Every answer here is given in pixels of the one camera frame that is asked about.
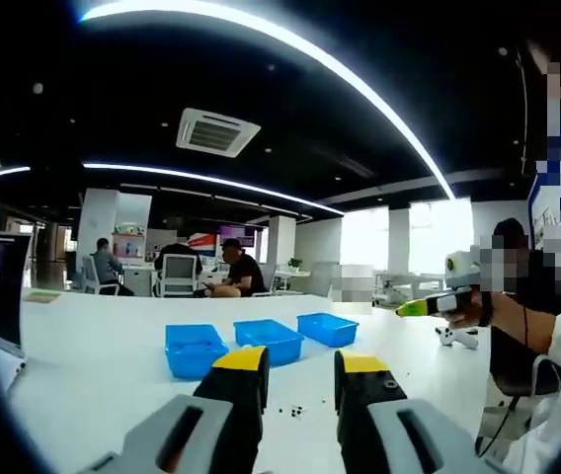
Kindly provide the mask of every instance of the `laptop screen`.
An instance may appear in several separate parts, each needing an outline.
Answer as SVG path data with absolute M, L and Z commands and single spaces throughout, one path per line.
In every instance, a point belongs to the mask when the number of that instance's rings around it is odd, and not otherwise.
M 0 339 L 21 346 L 20 302 L 30 235 L 0 234 Z

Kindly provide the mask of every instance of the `shelf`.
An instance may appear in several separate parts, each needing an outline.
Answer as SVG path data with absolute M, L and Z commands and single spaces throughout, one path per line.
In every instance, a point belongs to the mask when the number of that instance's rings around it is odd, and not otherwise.
M 140 235 L 140 234 L 120 234 L 116 232 L 114 232 L 112 235 L 114 237 L 144 237 L 144 235 Z

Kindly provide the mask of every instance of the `curved led light strip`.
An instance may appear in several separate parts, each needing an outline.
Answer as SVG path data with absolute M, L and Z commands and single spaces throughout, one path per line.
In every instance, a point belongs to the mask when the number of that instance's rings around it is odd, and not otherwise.
M 31 171 L 30 166 L 20 166 L 18 168 L 4 168 L 0 170 L 0 176 L 12 175 L 13 173 L 22 173 L 23 171 Z
M 454 193 L 451 191 L 449 184 L 442 175 L 437 163 L 435 163 L 435 160 L 432 156 L 430 156 L 430 153 L 428 153 L 428 150 L 426 150 L 421 141 L 419 141 L 419 138 L 417 138 L 410 127 L 397 115 L 397 113 L 393 111 L 392 108 L 386 104 L 375 91 L 368 87 L 368 85 L 363 82 L 355 72 L 342 64 L 331 54 L 323 51 L 318 46 L 307 41 L 303 37 L 300 37 L 296 33 L 292 33 L 291 31 L 279 27 L 278 25 L 264 20 L 263 18 L 236 10 L 234 8 L 196 0 L 123 0 L 93 8 L 83 16 L 81 21 L 107 17 L 109 15 L 119 13 L 152 10 L 192 13 L 195 15 L 203 15 L 235 23 L 284 42 L 285 44 L 288 44 L 289 46 L 294 47 L 312 57 L 327 69 L 338 75 L 341 79 L 346 81 L 355 90 L 362 94 L 371 104 L 373 104 L 382 114 L 384 114 L 386 118 L 389 119 L 408 140 L 417 153 L 419 153 L 419 156 L 421 156 L 428 168 L 430 168 L 430 171 L 432 171 L 432 173 L 437 177 L 437 180 L 439 180 L 439 184 L 442 186 L 447 196 L 450 199 L 455 199 Z
M 256 186 L 244 185 L 243 183 L 223 180 L 221 178 L 213 178 L 211 176 L 196 175 L 195 173 L 186 173 L 184 171 L 164 170 L 162 168 L 150 168 L 148 166 L 114 165 L 110 163 L 83 163 L 83 166 L 90 170 L 138 171 L 140 173 L 156 173 L 158 175 L 177 176 L 178 178 L 189 178 L 191 180 L 207 181 L 209 183 L 215 183 L 218 185 L 225 185 L 225 186 L 231 186 L 233 188 L 240 188 L 242 190 L 254 191 L 255 193 L 262 193 L 264 195 L 274 196 L 276 198 L 293 200 L 294 202 L 300 202 L 301 204 L 310 205 L 312 207 L 318 207 L 320 209 L 328 210 L 329 212 L 334 212 L 336 214 L 344 215 L 344 213 L 338 209 L 334 209 L 333 207 L 327 207 L 326 205 L 318 204 L 317 202 L 311 202 L 310 200 L 301 199 L 300 197 L 284 195 L 283 193 L 277 193 L 276 191 L 266 190 L 264 188 L 257 188 Z

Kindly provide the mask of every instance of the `black wristband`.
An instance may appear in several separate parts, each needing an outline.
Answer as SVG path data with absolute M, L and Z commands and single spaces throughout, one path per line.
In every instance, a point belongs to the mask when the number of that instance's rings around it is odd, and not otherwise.
M 480 317 L 478 326 L 484 328 L 491 323 L 491 316 L 494 314 L 494 306 L 491 302 L 491 291 L 482 291 L 480 295 L 482 296 L 482 316 Z

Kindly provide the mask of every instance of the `black cap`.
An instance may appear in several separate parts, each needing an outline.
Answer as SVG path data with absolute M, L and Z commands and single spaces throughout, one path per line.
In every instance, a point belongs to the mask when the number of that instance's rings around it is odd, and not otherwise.
M 223 244 L 221 245 L 221 248 L 225 250 L 228 247 L 241 250 L 241 242 L 239 242 L 239 239 L 225 239 L 223 241 Z
M 524 241 L 524 228 L 520 222 L 511 217 L 498 222 L 494 229 L 494 236 L 503 237 L 506 248 L 516 248 Z

